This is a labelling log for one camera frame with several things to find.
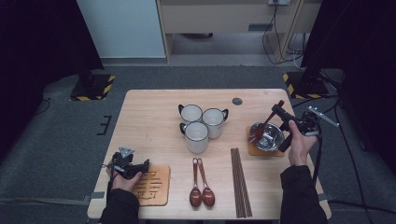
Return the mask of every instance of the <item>wall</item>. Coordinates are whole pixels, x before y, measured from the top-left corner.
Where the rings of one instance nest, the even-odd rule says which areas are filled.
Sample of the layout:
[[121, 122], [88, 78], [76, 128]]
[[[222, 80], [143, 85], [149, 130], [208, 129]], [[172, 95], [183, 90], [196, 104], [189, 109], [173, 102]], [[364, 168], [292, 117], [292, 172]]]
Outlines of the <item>wall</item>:
[[155, 0], [78, 0], [101, 58], [165, 58]]

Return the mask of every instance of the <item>chopsticks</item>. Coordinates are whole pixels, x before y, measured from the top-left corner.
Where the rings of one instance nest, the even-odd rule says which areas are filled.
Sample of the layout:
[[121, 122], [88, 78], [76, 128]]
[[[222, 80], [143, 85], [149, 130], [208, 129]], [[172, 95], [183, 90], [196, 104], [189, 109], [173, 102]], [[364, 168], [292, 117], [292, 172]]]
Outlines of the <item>chopsticks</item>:
[[247, 183], [245, 182], [239, 149], [231, 148], [233, 164], [233, 193], [235, 197], [236, 217], [251, 217], [251, 207], [248, 198]]

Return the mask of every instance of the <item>wooden coaster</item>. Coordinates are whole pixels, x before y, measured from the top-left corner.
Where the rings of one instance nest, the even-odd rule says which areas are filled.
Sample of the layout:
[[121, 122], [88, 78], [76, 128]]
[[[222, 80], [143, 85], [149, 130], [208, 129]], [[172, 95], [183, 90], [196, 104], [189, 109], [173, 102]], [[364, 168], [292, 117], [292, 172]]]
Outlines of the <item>wooden coaster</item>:
[[253, 144], [251, 144], [248, 141], [248, 135], [249, 135], [249, 132], [250, 132], [250, 127], [251, 126], [247, 126], [247, 129], [246, 129], [246, 131], [247, 131], [247, 151], [248, 151], [248, 154], [250, 156], [264, 156], [264, 157], [284, 157], [285, 156], [285, 153], [283, 153], [283, 152], [281, 152], [279, 150], [277, 150], [277, 151], [264, 151], [264, 150], [258, 149]]
[[168, 203], [169, 166], [150, 165], [148, 172], [143, 174], [134, 186], [134, 195], [140, 206], [164, 206]]

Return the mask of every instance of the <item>dark gray floor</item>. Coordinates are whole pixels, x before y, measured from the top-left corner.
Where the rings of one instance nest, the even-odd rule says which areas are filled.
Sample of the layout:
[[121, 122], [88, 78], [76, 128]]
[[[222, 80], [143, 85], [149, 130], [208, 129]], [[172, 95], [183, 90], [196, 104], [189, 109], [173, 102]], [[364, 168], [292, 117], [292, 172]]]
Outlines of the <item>dark gray floor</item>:
[[[81, 200], [94, 189], [125, 93], [130, 89], [286, 89], [281, 77], [296, 67], [277, 66], [132, 66], [107, 67], [115, 75], [103, 101], [71, 102], [76, 76], [49, 85], [36, 115], [0, 167], [0, 198], [60, 198]], [[297, 117], [307, 106], [324, 111], [336, 98], [320, 99], [295, 108]], [[302, 100], [291, 100], [295, 105]], [[356, 161], [367, 204], [396, 210], [396, 180], [381, 158], [364, 152], [345, 111], [337, 108], [347, 141]], [[335, 120], [334, 113], [327, 114]], [[104, 116], [112, 116], [106, 135]], [[320, 182], [337, 200], [361, 203], [351, 159], [340, 131], [326, 122]], [[311, 153], [313, 159], [316, 150]], [[87, 206], [2, 204], [0, 223], [84, 223]], [[330, 223], [369, 223], [361, 208], [331, 204]], [[374, 223], [394, 223], [396, 216], [370, 211]], [[176, 223], [160, 220], [151, 223]]]

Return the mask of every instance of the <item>metal bowl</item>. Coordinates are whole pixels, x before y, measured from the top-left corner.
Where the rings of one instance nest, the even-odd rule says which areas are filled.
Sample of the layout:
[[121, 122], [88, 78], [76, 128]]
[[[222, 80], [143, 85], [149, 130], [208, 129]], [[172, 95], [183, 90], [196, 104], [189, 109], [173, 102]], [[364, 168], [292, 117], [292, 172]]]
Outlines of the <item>metal bowl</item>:
[[[261, 128], [262, 125], [264, 125], [263, 121], [254, 123], [250, 128], [249, 135]], [[264, 151], [276, 151], [283, 140], [285, 140], [283, 132], [275, 124], [268, 122], [265, 125], [262, 139], [255, 144], [255, 147]]]

